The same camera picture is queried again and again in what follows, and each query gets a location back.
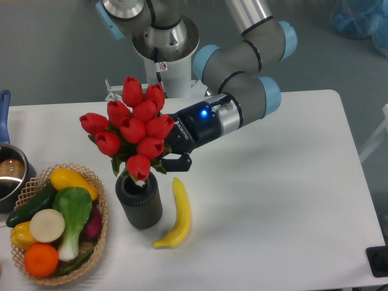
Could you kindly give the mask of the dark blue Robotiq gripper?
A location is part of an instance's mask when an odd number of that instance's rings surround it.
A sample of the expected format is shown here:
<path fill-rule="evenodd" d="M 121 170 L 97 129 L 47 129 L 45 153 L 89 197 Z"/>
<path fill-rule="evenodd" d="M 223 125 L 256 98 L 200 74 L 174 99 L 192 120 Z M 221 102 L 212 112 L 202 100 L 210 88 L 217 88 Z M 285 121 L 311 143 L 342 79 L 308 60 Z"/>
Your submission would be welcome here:
<path fill-rule="evenodd" d="M 166 172 L 188 172 L 192 166 L 189 153 L 219 138 L 221 121 L 206 102 L 196 103 L 169 116 L 175 125 L 164 141 L 172 153 L 181 155 L 178 158 L 158 158 Z"/>

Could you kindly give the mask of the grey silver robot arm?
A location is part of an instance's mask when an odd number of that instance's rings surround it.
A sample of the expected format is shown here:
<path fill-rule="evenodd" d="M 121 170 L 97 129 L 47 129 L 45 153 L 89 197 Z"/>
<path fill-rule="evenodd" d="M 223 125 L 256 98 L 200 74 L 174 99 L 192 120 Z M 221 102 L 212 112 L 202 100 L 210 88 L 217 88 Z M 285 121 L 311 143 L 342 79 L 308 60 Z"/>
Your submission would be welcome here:
<path fill-rule="evenodd" d="M 132 37 L 149 82 L 159 82 L 171 98 L 189 92 L 190 78 L 207 86 L 211 97 L 172 115 L 166 153 L 152 160 L 159 172 L 185 172 L 190 153 L 213 140 L 274 112 L 281 103 L 277 83 L 260 75 L 296 49 L 294 28 L 274 20 L 266 1 L 227 1 L 242 41 L 230 50 L 199 47 L 195 23 L 180 1 L 98 1 L 96 9 L 117 39 Z"/>

